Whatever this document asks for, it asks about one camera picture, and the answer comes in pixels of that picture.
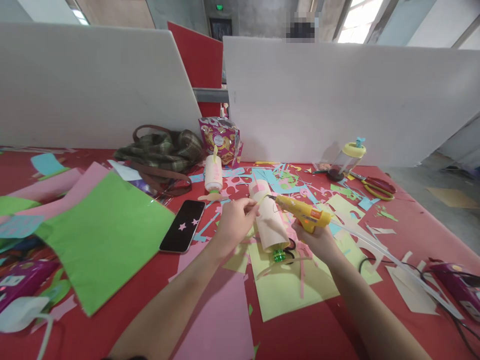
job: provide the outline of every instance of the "yellow cup lid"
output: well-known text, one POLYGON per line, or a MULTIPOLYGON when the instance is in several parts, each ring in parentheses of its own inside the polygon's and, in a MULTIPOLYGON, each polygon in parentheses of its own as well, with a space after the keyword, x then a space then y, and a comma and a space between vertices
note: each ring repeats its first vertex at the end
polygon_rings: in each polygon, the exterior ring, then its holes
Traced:
POLYGON ((343 147, 341 151, 351 158, 360 159, 363 155, 365 155, 367 149, 363 145, 361 147, 357 147, 356 142, 349 142, 343 147))

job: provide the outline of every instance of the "white partition board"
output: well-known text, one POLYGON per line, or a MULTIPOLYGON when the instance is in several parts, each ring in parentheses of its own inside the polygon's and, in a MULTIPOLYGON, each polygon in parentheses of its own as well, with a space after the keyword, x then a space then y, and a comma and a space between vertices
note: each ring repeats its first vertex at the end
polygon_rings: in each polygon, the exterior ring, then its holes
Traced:
POLYGON ((0 144, 116 149, 144 124, 200 134, 167 30, 0 23, 0 144))
POLYGON ((223 38, 242 160, 411 167, 480 111, 480 51, 223 38))

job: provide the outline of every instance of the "table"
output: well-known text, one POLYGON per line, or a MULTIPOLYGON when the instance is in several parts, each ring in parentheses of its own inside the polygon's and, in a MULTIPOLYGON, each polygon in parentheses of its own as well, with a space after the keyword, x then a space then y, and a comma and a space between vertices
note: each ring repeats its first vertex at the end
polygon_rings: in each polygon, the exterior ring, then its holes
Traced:
MULTIPOLYGON (((93 161, 107 164, 107 159, 113 159, 113 152, 108 149, 80 149, 73 153, 57 155, 57 158, 66 159, 64 166, 86 170, 93 161)), ((34 155, 37 154, 4 152, 0 155, 2 174, 0 195, 9 194, 37 181, 32 178, 36 170, 30 163, 30 158, 34 155)), ((295 165, 301 166, 302 169, 310 167, 305 164, 295 165)), ((391 181, 377 167, 359 166, 355 171, 364 176, 391 181)), ((303 171, 298 174, 302 180, 312 182, 317 188, 330 187, 329 180, 323 174, 312 175, 303 171)), ((412 251, 413 255, 409 259, 411 264, 416 265, 421 260, 428 261, 428 257, 432 257, 463 264, 474 274, 480 274, 480 257, 397 184, 394 185, 398 189, 397 199, 383 204, 399 221, 394 222, 382 216, 375 217, 372 208, 366 212, 359 224, 364 229, 365 224, 394 229, 397 234, 385 235, 380 241, 400 259, 407 251, 412 251)), ((363 190, 360 182, 350 181, 350 187, 363 190)), ((239 191, 231 196, 232 199, 248 195, 247 185, 239 186, 238 189, 239 191)), ((204 193, 204 183, 194 183, 192 192, 174 198, 168 207, 176 212, 184 200, 196 199, 204 193)), ((215 208, 216 206, 210 206, 205 210, 199 229, 211 219, 215 208)), ((206 236, 212 236, 214 229, 215 225, 209 227, 206 236)), ((34 257, 41 259, 53 255, 53 252, 46 248, 40 250, 34 257)), ((83 313, 80 306, 66 313, 53 326, 44 359, 84 360, 101 359, 106 356, 136 314, 168 284, 168 278, 177 272, 178 261, 179 256, 176 254, 159 253, 91 318, 83 313)), ((448 315, 441 310, 440 316, 410 312, 383 264, 378 268, 378 273, 383 281, 372 285, 372 289, 433 359, 472 358, 448 315)), ((340 296, 262 322, 250 266, 247 274, 249 276, 245 282, 246 296, 254 309, 250 317, 253 344, 260 343, 256 357, 258 360, 368 358, 358 330, 353 325, 340 296)), ((460 311, 465 316, 466 324, 480 334, 480 325, 473 322, 463 310, 460 311)), ((18 333, 0 334, 1 358, 35 359, 43 336, 43 329, 30 334, 30 328, 18 333)), ((466 336, 471 340, 473 349, 480 352, 480 344, 469 334, 466 336)))

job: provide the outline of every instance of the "phone screen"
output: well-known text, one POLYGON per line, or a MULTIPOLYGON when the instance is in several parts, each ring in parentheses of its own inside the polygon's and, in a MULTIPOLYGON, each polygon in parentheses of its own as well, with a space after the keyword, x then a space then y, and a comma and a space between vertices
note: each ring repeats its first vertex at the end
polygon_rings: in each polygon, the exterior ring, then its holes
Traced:
POLYGON ((186 200, 160 244, 160 251, 184 253, 192 242, 200 218, 204 212, 202 201, 186 200))

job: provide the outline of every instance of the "bag strap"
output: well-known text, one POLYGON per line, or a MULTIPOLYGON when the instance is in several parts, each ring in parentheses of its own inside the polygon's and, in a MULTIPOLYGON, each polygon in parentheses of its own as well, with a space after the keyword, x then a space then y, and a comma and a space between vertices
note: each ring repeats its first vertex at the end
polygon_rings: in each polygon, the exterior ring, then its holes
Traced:
POLYGON ((158 194, 177 197, 177 196, 186 194, 186 193, 188 193, 192 190, 192 180, 188 176, 186 176, 182 173, 175 172, 175 171, 170 171, 170 170, 165 170, 165 169, 160 169, 160 168, 156 168, 156 167, 151 167, 151 166, 146 166, 146 165, 139 164, 137 162, 132 162, 131 165, 133 166, 133 168, 135 170, 138 171, 138 173, 140 174, 142 179, 148 185, 150 185, 150 187, 152 189, 155 189, 158 192, 158 194), (157 177, 162 177, 162 178, 185 180, 188 183, 188 185, 177 187, 177 188, 174 188, 172 190, 166 191, 161 187, 161 185, 157 181, 155 181, 151 177, 151 175, 157 176, 157 177))
POLYGON ((157 125, 142 125, 142 126, 139 126, 137 127, 134 131, 133 131, 133 142, 136 143, 139 139, 138 135, 137 135, 137 132, 140 130, 140 129, 155 129, 155 130, 159 130, 161 132, 164 132, 164 133, 170 133, 170 130, 168 130, 167 128, 164 128, 164 127, 161 127, 161 126, 157 126, 157 125))

